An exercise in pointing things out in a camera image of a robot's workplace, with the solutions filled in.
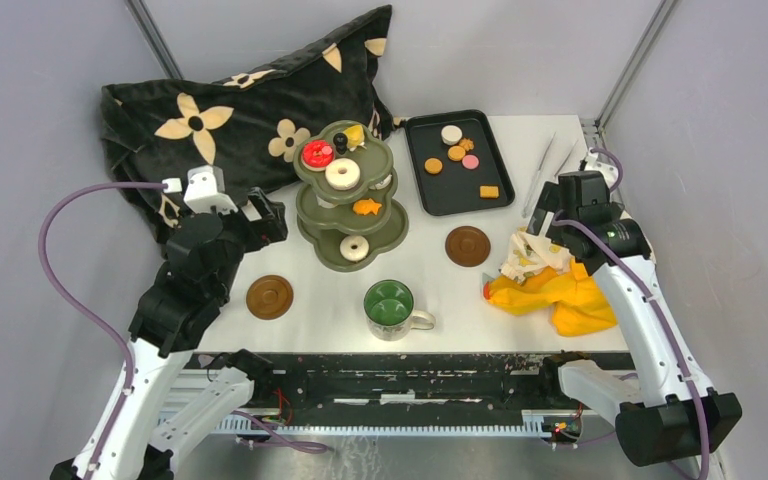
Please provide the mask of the metal serving tongs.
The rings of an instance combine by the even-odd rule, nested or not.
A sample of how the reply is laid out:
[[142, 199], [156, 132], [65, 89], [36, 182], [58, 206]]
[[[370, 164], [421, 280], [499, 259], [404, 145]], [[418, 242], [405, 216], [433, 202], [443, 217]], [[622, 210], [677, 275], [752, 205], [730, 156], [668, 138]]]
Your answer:
[[543, 150], [543, 153], [542, 153], [542, 155], [540, 157], [540, 160], [539, 160], [536, 172], [532, 176], [531, 183], [530, 183], [528, 191], [527, 191], [528, 195], [526, 197], [526, 201], [525, 201], [525, 204], [524, 204], [524, 207], [523, 207], [523, 210], [522, 210], [522, 218], [523, 219], [527, 219], [531, 215], [532, 201], [537, 196], [537, 187], [538, 187], [539, 181], [541, 180], [542, 172], [543, 172], [544, 166], [546, 164], [546, 160], [547, 160], [547, 158], [549, 156], [550, 150], [552, 148], [552, 145], [554, 143], [554, 140], [556, 138], [556, 135], [557, 135], [557, 132], [553, 132], [552, 133], [552, 135], [551, 135], [549, 141], [547, 142], [547, 144], [546, 144], [546, 146], [545, 146], [545, 148]]

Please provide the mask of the green three-tier serving stand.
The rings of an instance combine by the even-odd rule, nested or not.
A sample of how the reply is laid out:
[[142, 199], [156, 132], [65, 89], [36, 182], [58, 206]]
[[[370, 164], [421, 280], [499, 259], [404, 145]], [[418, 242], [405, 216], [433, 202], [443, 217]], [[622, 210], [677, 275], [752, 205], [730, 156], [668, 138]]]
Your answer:
[[[320, 262], [338, 272], [360, 270], [379, 255], [395, 249], [407, 236], [409, 227], [405, 208], [394, 199], [398, 189], [398, 175], [389, 146], [362, 125], [366, 135], [365, 146], [354, 151], [348, 150], [343, 131], [357, 124], [362, 125], [351, 120], [327, 125], [319, 134], [304, 141], [292, 160], [295, 173], [303, 182], [296, 196], [299, 231], [313, 246]], [[334, 190], [327, 184], [324, 170], [314, 172], [301, 165], [302, 148], [313, 140], [330, 143], [335, 151], [334, 160], [349, 158], [359, 165], [361, 179], [355, 188]], [[389, 174], [393, 174], [393, 180], [387, 188], [378, 191], [370, 189]], [[372, 198], [383, 205], [378, 215], [359, 216], [353, 213], [352, 205], [366, 198]], [[370, 244], [368, 256], [357, 263], [346, 261], [339, 253], [340, 242], [350, 235], [362, 235]]]

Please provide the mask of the red flower donut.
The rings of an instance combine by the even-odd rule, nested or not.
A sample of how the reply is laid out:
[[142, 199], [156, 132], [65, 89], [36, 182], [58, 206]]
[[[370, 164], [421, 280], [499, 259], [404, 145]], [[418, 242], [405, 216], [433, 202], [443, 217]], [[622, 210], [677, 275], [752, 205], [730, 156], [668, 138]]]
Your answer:
[[323, 171], [334, 160], [334, 147], [325, 140], [305, 144], [301, 152], [301, 165], [314, 172]]

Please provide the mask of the white glazed donut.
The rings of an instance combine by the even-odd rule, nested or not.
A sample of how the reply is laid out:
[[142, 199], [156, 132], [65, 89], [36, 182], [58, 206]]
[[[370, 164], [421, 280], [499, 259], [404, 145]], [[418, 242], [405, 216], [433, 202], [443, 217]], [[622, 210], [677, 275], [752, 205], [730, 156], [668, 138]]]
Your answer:
[[370, 251], [369, 241], [362, 235], [350, 235], [342, 239], [339, 253], [346, 261], [357, 263], [364, 260]]

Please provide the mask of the white ring donut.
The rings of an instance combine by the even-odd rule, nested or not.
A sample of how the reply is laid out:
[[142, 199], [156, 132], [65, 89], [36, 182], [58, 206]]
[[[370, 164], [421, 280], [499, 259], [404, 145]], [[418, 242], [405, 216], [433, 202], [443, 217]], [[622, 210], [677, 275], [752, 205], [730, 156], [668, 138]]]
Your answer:
[[349, 158], [338, 158], [330, 162], [324, 170], [327, 184], [337, 191], [355, 188], [361, 179], [359, 165]]

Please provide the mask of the orange fish biscuit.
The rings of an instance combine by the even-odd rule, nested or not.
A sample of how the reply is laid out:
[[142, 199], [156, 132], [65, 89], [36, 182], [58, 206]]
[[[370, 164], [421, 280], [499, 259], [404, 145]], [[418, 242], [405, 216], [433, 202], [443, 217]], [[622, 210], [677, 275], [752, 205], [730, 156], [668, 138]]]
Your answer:
[[372, 198], [360, 199], [352, 205], [352, 211], [359, 216], [378, 215], [383, 205]]

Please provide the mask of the chocolate striped white donut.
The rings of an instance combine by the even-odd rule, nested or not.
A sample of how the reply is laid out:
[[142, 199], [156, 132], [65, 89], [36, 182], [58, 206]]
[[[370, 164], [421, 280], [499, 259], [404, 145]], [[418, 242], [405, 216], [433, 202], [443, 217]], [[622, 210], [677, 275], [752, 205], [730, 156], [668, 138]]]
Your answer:
[[373, 184], [370, 187], [370, 189], [371, 190], [376, 190], [376, 191], [385, 189], [385, 188], [387, 188], [391, 184], [392, 180], [393, 180], [393, 174], [389, 174], [383, 180], [381, 180], [380, 182]]

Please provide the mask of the green enamel mug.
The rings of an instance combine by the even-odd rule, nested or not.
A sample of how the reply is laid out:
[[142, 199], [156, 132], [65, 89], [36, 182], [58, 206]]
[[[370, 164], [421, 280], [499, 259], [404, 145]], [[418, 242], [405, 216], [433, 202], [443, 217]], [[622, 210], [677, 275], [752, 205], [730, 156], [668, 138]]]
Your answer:
[[433, 330], [436, 317], [415, 308], [412, 291], [392, 279], [373, 284], [363, 298], [367, 327], [378, 339], [398, 341], [411, 330]]

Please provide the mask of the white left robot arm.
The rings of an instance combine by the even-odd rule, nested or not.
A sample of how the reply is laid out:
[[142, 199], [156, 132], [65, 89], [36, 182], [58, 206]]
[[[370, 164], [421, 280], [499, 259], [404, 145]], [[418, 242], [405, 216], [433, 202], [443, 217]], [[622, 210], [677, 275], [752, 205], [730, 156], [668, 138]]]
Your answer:
[[97, 191], [79, 190], [47, 215], [38, 238], [43, 270], [55, 289], [108, 333], [124, 355], [115, 388], [81, 452], [56, 464], [53, 479], [171, 479], [186, 457], [233, 410], [259, 407], [273, 397], [272, 364], [245, 349], [221, 361], [218, 374], [168, 422], [158, 422], [168, 394], [191, 360], [208, 327], [230, 300], [245, 255], [286, 240], [285, 206], [258, 187], [248, 200], [260, 219], [251, 220], [220, 195], [205, 212], [184, 218], [165, 243], [166, 259], [140, 297], [129, 336], [123, 338], [80, 303], [54, 275], [47, 254], [48, 231], [71, 201]]

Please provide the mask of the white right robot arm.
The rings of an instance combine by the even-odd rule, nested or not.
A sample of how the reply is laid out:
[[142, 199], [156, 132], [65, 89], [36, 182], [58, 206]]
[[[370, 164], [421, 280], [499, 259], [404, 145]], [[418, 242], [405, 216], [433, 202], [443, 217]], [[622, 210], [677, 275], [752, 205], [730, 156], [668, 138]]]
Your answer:
[[545, 182], [530, 224], [567, 249], [595, 281], [637, 375], [631, 384], [585, 354], [551, 355], [540, 367], [540, 400], [551, 408], [576, 400], [596, 412], [638, 467], [696, 457], [706, 477], [711, 454], [741, 419], [742, 407], [735, 394], [716, 391], [681, 336], [639, 224], [621, 216], [597, 171]]

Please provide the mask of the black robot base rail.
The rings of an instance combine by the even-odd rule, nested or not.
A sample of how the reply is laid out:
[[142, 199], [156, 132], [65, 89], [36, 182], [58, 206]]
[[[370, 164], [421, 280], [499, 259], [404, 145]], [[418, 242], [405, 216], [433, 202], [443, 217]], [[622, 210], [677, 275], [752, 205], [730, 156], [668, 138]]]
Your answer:
[[543, 355], [264, 353], [250, 412], [292, 426], [514, 426], [526, 410], [576, 415], [579, 402], [553, 392]]

